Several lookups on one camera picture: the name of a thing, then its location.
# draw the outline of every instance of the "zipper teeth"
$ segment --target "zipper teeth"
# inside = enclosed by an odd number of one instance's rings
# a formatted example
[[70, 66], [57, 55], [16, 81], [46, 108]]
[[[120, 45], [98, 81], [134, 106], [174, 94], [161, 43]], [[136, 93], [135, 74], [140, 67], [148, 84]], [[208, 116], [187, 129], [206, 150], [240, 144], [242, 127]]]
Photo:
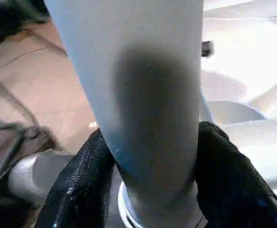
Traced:
[[[68, 188], [74, 187], [78, 183], [81, 176], [83, 175], [83, 170], [85, 168], [85, 164], [84, 164], [85, 158], [90, 157], [89, 155], [91, 154], [91, 148], [93, 148], [93, 146], [95, 145], [95, 141], [93, 141], [91, 144], [92, 145], [89, 145], [88, 148], [85, 150], [85, 152], [81, 155], [80, 161], [78, 162], [77, 167], [75, 168], [74, 174], [68, 180], [68, 186], [69, 186]], [[91, 159], [89, 159], [86, 169], [89, 169], [90, 164], [91, 164]]]

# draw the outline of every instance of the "white pole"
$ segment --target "white pole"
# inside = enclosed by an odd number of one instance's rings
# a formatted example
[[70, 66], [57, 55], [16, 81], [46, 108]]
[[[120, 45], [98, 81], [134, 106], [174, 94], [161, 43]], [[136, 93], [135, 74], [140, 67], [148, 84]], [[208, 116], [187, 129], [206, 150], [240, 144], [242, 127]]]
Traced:
[[46, 5], [119, 165], [133, 213], [146, 227], [156, 227], [164, 211], [170, 221], [182, 220], [170, 214], [183, 210], [176, 200], [190, 196], [196, 205], [203, 1]]

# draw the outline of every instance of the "black fabric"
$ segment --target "black fabric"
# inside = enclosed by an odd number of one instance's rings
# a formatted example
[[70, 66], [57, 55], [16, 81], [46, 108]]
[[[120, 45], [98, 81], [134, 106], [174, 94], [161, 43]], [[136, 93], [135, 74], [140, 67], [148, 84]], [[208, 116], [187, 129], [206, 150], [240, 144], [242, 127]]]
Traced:
[[198, 203], [208, 227], [277, 228], [277, 197], [218, 126], [202, 122], [196, 162]]
[[97, 130], [58, 176], [35, 227], [104, 227], [113, 165], [113, 157]]
[[[98, 130], [59, 175], [35, 227], [104, 227], [113, 164]], [[199, 125], [195, 174], [207, 227], [277, 228], [277, 197], [214, 124]], [[120, 227], [119, 222], [111, 224]]]

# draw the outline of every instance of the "wire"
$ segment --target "wire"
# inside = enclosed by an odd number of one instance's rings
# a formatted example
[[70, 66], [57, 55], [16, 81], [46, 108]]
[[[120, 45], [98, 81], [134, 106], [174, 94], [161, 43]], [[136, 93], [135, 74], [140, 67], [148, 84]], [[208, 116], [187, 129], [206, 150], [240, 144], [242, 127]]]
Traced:
[[15, 57], [14, 59], [12, 59], [10, 62], [8, 62], [8, 63], [6, 63], [6, 64], [4, 64], [4, 65], [0, 66], [0, 69], [2, 69], [2, 68], [4, 68], [4, 67], [6, 67], [6, 66], [8, 66], [8, 65], [10, 65], [11, 63], [13, 63], [15, 60], [19, 59], [20, 57], [23, 57], [23, 56], [25, 56], [25, 55], [28, 55], [28, 54], [31, 54], [31, 53], [34, 53], [34, 52], [38, 52], [38, 51], [42, 51], [42, 50], [46, 50], [46, 49], [48, 49], [48, 48], [47, 48], [47, 47], [44, 47], [44, 48], [40, 48], [40, 49], [36, 49], [36, 50], [32, 50], [32, 51], [26, 52], [26, 53], [24, 53], [24, 54], [21, 54], [21, 55], [19, 55], [19, 56]]

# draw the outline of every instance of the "beige floor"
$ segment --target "beige floor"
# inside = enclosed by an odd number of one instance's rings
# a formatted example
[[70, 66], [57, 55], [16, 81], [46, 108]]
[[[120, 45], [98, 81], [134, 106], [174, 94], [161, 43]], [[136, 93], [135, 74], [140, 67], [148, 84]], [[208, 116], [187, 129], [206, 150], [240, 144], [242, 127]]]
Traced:
[[[37, 30], [62, 47], [50, 23]], [[205, 19], [203, 39], [213, 40], [215, 55], [202, 60], [202, 91], [207, 99], [251, 104], [268, 118], [277, 117], [277, 24], [268, 19]], [[67, 56], [28, 37], [0, 45], [0, 80], [48, 126], [70, 153], [76, 153], [95, 121]], [[24, 121], [0, 98], [0, 118]]]

